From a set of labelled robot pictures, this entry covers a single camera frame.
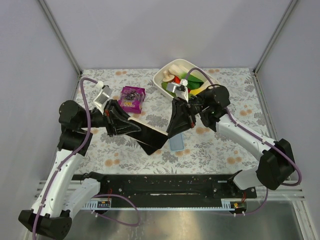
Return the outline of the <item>light blue phone case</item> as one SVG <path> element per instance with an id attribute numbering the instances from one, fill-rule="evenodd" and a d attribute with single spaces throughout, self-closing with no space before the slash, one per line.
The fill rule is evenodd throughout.
<path id="1" fill-rule="evenodd" d="M 182 133 L 179 133 L 169 139 L 169 148 L 172 152 L 180 152 L 185 149 Z"/>

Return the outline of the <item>black smartphone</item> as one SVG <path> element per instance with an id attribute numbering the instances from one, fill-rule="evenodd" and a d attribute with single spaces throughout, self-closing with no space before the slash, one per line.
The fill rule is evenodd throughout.
<path id="1" fill-rule="evenodd" d="M 168 134 L 162 130 L 143 123 L 134 117 L 129 117 L 128 121 L 140 128 L 140 131 L 127 134 L 129 137 L 136 141 L 153 148 L 155 151 L 161 149 L 168 140 Z"/>

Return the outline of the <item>black phone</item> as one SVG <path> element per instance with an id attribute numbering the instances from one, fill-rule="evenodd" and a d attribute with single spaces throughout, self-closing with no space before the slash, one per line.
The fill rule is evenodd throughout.
<path id="1" fill-rule="evenodd" d="M 159 148 L 155 148 L 155 147 L 147 145 L 143 142 L 140 142 L 139 145 L 141 146 L 141 148 L 144 150 L 144 152 L 148 156 L 150 156 L 150 155 L 154 154 L 156 151 L 160 150 Z"/>

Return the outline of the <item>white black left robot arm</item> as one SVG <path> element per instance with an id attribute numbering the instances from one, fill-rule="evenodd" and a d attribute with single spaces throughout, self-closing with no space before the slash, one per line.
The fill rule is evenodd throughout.
<path id="1" fill-rule="evenodd" d="M 87 100 L 83 103 L 79 105 L 74 100 L 67 100 L 61 104 L 61 135 L 53 167 L 31 209 L 22 210 L 18 216 L 19 222 L 32 233 L 33 239 L 44 236 L 63 240 L 81 210 L 89 210 L 99 216 L 119 202 L 136 209 L 127 197 L 109 190 L 107 177 L 97 172 L 85 174 L 81 186 L 66 197 L 74 173 L 91 144 L 92 128 L 106 128 L 112 137 L 131 136 L 142 131 L 116 100 L 108 100 L 102 110 L 96 107 L 89 109 Z"/>

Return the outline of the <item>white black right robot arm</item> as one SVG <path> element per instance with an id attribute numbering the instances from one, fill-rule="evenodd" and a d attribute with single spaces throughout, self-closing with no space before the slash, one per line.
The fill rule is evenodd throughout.
<path id="1" fill-rule="evenodd" d="M 176 83 L 167 85 L 176 97 L 172 100 L 172 114 L 167 128 L 169 138 L 196 125 L 196 116 L 202 124 L 241 145 L 258 161 L 258 166 L 235 173 L 231 181 L 240 189 L 264 186 L 276 190 L 296 170 L 290 143 L 276 141 L 243 126 L 227 109 L 229 91 L 225 86 L 213 84 L 198 95 L 188 97 L 187 88 Z"/>

